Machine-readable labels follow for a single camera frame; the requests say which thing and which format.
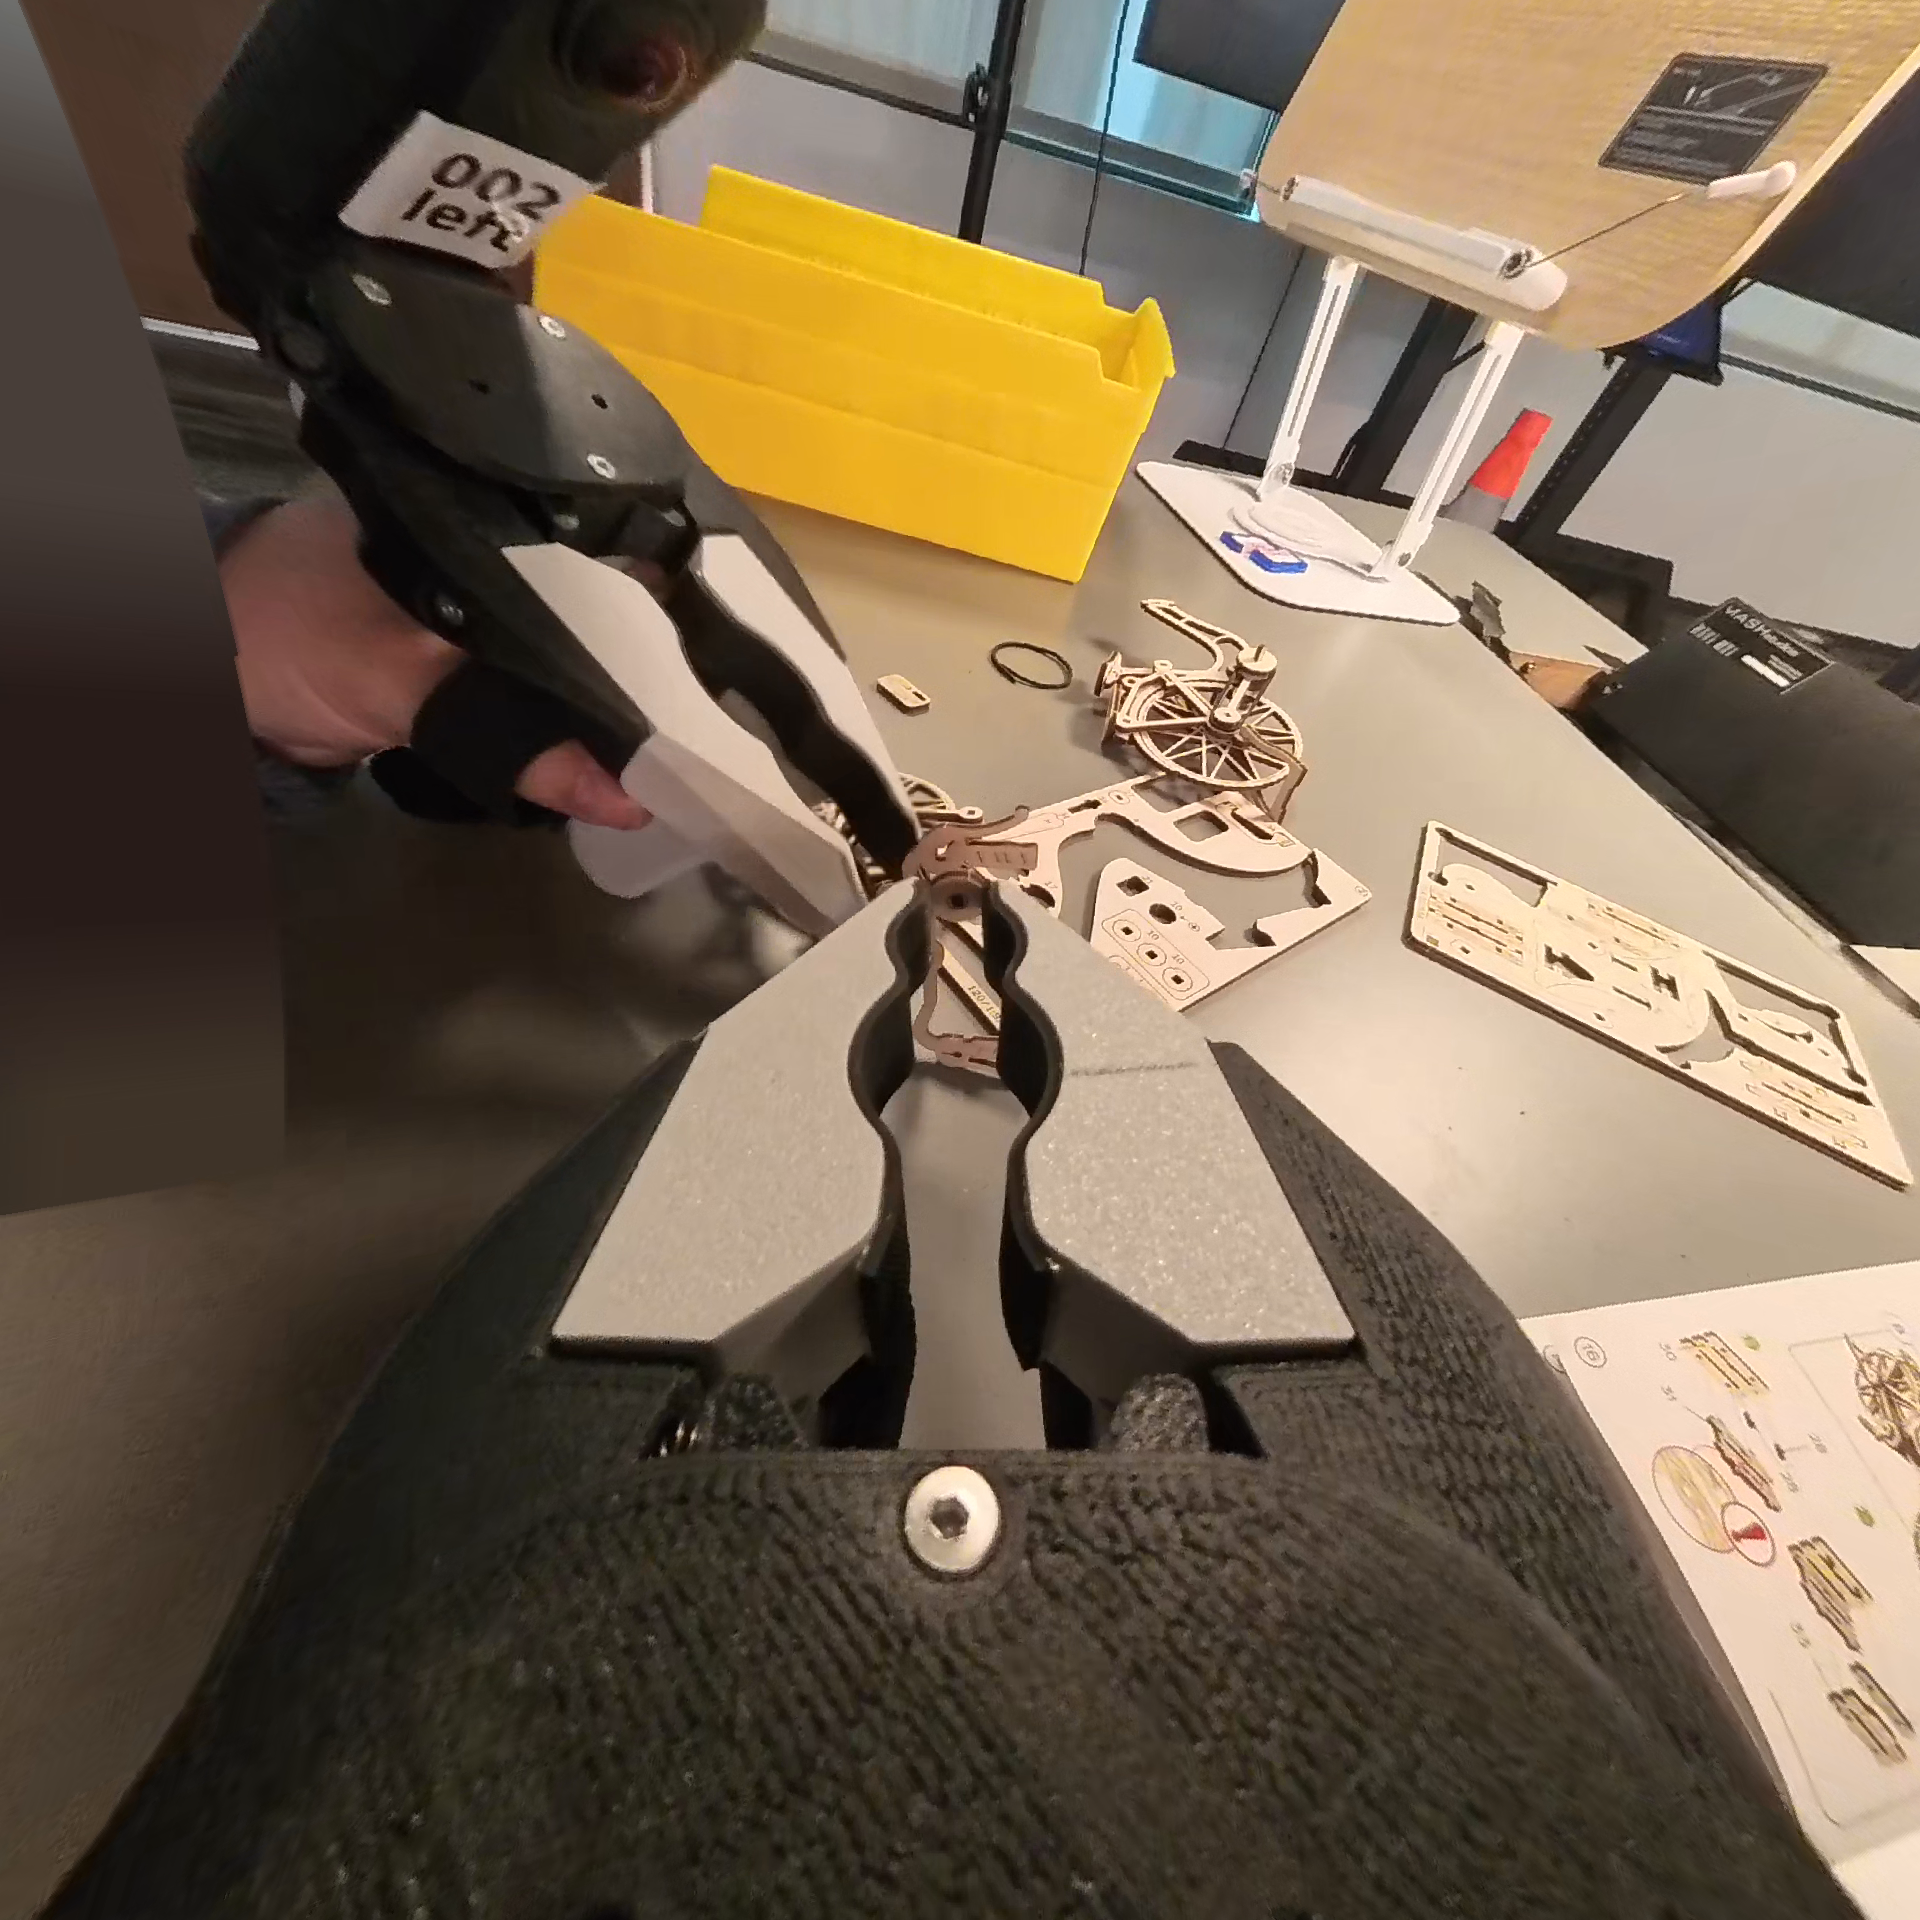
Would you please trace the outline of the black metal pole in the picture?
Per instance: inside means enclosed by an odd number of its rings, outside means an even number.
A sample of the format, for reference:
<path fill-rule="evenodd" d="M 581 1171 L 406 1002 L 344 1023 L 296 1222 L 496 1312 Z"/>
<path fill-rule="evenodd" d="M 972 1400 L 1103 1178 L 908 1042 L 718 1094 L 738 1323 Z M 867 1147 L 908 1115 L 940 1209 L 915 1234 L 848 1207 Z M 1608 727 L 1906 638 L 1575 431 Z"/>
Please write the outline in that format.
<path fill-rule="evenodd" d="M 988 61 L 974 67 L 965 83 L 963 119 L 972 134 L 972 150 L 955 237 L 972 246 L 986 240 L 1000 145 L 1014 105 L 1024 14 L 1026 3 L 996 3 Z"/>

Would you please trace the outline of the wooden spoked wheel part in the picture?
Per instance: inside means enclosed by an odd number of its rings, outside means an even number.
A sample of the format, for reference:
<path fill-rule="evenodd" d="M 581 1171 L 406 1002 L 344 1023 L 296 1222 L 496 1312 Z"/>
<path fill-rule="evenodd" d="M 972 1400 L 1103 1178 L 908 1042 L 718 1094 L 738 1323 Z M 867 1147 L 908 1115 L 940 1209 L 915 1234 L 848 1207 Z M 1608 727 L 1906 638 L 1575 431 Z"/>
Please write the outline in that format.
<path fill-rule="evenodd" d="M 983 819 L 979 808 L 958 805 L 946 789 L 918 775 L 906 775 L 902 791 L 922 835 L 934 826 L 972 826 Z M 848 826 L 843 809 L 822 801 L 812 811 L 848 845 L 855 871 L 869 897 L 880 891 L 890 883 L 891 873 L 863 849 L 855 831 Z"/>

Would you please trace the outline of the orange traffic cone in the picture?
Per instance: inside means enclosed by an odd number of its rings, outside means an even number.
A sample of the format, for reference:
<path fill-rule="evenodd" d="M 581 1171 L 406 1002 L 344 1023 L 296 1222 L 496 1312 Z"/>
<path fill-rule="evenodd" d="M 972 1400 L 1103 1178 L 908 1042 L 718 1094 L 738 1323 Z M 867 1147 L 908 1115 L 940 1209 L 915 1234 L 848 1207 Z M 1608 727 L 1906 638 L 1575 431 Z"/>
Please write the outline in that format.
<path fill-rule="evenodd" d="M 1552 418 L 1538 409 L 1523 409 L 1486 457 L 1439 511 L 1439 521 L 1458 521 L 1484 533 L 1500 528 L 1525 481 L 1534 456 L 1552 432 Z"/>

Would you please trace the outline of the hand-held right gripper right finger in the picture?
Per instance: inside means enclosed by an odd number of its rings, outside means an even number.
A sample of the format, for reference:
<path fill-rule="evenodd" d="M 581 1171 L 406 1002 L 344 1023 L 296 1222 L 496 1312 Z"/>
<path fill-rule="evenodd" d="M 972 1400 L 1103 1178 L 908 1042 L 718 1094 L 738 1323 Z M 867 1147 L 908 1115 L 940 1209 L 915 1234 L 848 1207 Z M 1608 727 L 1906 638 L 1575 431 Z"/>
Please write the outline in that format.
<path fill-rule="evenodd" d="M 1012 883 L 980 899 L 1005 1167 L 998 1299 L 1044 1442 L 1093 1449 L 1139 1384 L 1325 1360 L 1354 1321 L 1213 1047 Z"/>

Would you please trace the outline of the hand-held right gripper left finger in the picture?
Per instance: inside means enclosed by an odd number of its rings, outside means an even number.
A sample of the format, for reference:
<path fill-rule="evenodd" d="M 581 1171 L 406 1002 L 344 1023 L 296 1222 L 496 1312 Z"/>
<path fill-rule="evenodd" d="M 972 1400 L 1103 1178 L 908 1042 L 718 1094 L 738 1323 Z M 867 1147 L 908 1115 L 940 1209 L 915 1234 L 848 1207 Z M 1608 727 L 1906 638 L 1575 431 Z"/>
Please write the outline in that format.
<path fill-rule="evenodd" d="M 922 897 L 890 888 L 698 1041 L 550 1329 L 755 1376 L 824 1447 L 894 1449 L 916 1360 L 901 1151 Z"/>

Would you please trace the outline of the yellow plastic bin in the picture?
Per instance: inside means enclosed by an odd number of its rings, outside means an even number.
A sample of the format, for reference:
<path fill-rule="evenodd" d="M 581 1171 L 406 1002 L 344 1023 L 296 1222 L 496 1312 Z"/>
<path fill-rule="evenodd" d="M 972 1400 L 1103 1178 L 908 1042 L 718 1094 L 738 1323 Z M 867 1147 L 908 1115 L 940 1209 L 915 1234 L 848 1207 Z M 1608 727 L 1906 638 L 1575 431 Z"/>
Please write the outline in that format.
<path fill-rule="evenodd" d="M 734 490 L 1060 584 L 1174 373 L 1152 299 L 730 168 L 698 225 L 575 207 L 535 299 Z"/>

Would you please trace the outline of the wooden cut-out sheet with ovals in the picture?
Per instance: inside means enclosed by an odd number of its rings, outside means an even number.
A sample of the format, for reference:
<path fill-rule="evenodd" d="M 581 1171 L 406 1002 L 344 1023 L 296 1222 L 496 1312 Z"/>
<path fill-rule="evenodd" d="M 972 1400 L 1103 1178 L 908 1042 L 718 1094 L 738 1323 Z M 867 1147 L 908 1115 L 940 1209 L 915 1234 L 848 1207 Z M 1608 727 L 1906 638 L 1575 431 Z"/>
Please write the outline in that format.
<path fill-rule="evenodd" d="M 1172 803 L 1160 789 L 1160 777 L 1134 777 L 1044 808 L 1020 808 L 996 822 L 966 822 L 966 827 L 980 849 L 1031 851 L 1032 861 L 1020 883 L 1054 917 L 1066 909 L 1066 849 L 1102 826 L 1123 827 L 1165 858 L 1207 873 L 1300 881 L 1302 903 L 1260 917 L 1248 926 L 1243 945 L 1224 947 L 1222 922 L 1172 879 L 1132 858 L 1118 858 L 1099 871 L 1088 945 L 1178 1014 L 1188 1014 L 1368 905 L 1372 891 L 1358 879 L 1286 833 L 1251 798 L 1213 789 L 1197 801 Z"/>

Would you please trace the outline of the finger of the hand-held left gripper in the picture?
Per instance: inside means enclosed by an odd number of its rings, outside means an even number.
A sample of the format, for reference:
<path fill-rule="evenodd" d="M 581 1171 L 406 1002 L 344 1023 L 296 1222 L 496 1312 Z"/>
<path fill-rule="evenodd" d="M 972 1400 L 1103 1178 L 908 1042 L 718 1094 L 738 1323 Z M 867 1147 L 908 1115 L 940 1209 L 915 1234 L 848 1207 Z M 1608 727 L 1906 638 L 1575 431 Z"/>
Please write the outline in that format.
<path fill-rule="evenodd" d="M 661 567 L 662 607 L 699 680 L 734 694 L 772 731 L 783 762 L 883 869 L 918 845 L 906 783 L 824 614 L 749 502 L 720 481 L 686 481 L 688 533 Z"/>
<path fill-rule="evenodd" d="M 600 891 L 643 899 L 716 867 L 812 937 L 867 905 L 848 841 L 804 805 L 765 741 L 699 685 L 671 617 L 635 578 L 562 545 L 510 546 L 503 559 L 637 717 L 620 783 L 650 824 L 566 831 Z"/>

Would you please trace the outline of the white stand with wooden board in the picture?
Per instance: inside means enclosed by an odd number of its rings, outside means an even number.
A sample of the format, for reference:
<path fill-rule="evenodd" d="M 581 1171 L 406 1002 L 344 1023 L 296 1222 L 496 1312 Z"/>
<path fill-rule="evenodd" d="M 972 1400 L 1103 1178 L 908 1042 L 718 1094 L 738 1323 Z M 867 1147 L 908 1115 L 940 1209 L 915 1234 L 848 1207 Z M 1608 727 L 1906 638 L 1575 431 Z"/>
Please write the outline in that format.
<path fill-rule="evenodd" d="M 1518 350 L 1632 345 L 1732 281 L 1914 79 L 1917 5 L 1144 5 L 1135 55 L 1276 115 L 1254 214 L 1324 270 L 1260 477 L 1141 481 L 1267 602 L 1452 626 L 1415 565 Z M 1478 326 L 1388 542 L 1299 477 L 1366 279 Z"/>

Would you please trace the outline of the black cardboard box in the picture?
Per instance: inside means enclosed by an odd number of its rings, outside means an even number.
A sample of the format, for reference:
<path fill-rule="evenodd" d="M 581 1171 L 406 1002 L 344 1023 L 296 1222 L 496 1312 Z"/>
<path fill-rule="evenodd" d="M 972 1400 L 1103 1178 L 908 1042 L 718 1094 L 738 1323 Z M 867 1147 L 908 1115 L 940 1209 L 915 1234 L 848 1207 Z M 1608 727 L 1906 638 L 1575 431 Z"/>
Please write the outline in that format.
<path fill-rule="evenodd" d="M 1582 707 L 1842 939 L 1917 947 L 1916 656 L 1875 680 L 1725 600 Z"/>

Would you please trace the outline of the white instruction booklet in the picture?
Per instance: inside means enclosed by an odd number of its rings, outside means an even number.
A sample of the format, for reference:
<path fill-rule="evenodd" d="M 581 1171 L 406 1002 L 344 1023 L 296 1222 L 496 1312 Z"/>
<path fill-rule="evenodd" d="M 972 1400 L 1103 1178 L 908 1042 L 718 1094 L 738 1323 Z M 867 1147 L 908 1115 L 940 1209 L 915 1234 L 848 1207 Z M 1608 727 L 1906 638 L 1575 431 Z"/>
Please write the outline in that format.
<path fill-rule="evenodd" d="M 1791 1809 L 1916 1917 L 1917 1265 L 1523 1323 L 1612 1449 Z"/>

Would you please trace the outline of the wooden parts sheet with slots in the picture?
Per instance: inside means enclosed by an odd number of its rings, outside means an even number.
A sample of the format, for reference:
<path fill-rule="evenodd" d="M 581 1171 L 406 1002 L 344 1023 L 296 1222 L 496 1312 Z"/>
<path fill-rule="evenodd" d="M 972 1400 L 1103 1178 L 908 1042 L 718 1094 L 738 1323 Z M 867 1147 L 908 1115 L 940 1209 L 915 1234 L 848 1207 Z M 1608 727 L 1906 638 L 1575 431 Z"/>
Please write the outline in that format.
<path fill-rule="evenodd" d="M 1407 947 L 1893 1187 L 1914 1169 L 1831 999 L 1518 855 L 1428 824 Z"/>

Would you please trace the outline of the wooden bicycle model assembly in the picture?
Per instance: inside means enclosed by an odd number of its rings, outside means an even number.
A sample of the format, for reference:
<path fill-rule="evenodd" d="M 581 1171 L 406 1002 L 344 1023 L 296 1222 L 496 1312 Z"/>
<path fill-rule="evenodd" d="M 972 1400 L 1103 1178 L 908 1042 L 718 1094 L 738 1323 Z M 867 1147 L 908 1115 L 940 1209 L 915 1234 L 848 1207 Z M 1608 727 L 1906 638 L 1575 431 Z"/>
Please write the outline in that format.
<path fill-rule="evenodd" d="M 1164 777 L 1243 798 L 1280 826 L 1307 781 L 1304 737 L 1272 701 L 1277 656 L 1164 598 L 1141 611 L 1207 651 L 1205 665 L 1132 663 L 1110 654 L 1093 694 L 1103 738 Z"/>

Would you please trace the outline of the person's left hand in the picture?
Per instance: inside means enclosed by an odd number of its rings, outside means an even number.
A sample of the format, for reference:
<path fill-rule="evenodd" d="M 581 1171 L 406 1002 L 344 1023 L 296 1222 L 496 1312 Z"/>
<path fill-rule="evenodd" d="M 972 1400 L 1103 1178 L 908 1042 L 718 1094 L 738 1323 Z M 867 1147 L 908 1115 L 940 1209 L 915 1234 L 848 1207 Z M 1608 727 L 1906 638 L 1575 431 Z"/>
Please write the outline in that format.
<path fill-rule="evenodd" d="M 472 662 L 376 585 L 340 499 L 198 506 L 270 817 L 309 814 L 366 763 L 399 757 L 389 791 L 430 822 L 650 824 L 564 705 Z"/>

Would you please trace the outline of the wooden bicycle frame part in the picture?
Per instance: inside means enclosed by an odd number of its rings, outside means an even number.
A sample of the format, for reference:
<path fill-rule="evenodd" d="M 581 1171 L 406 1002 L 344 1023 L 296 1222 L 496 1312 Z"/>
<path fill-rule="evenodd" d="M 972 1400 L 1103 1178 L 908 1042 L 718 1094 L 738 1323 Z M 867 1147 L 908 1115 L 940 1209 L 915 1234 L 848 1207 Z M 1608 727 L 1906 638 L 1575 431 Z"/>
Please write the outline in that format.
<path fill-rule="evenodd" d="M 1000 1079 L 1000 979 L 988 973 L 991 890 L 1011 883 L 1059 920 L 1056 888 L 1036 879 L 1040 847 L 1024 835 L 1026 808 L 995 824 L 940 822 L 925 827 L 902 867 L 916 888 L 925 957 L 909 1021 L 930 1066 Z"/>

